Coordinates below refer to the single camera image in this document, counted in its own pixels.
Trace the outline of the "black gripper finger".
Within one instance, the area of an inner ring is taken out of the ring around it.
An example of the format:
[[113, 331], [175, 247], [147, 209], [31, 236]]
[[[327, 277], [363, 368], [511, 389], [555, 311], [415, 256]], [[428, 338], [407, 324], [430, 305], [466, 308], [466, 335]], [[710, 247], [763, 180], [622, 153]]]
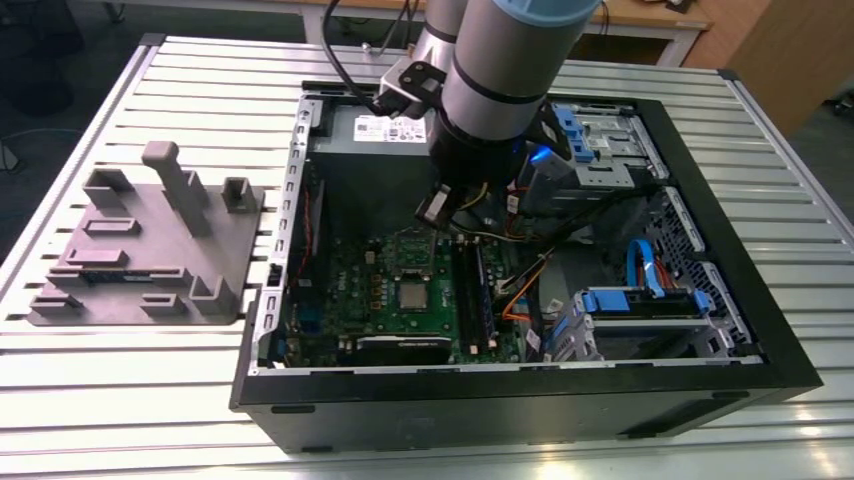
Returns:
[[443, 231], [459, 205], [460, 189], [439, 184], [422, 200], [415, 210], [415, 218], [432, 229]]

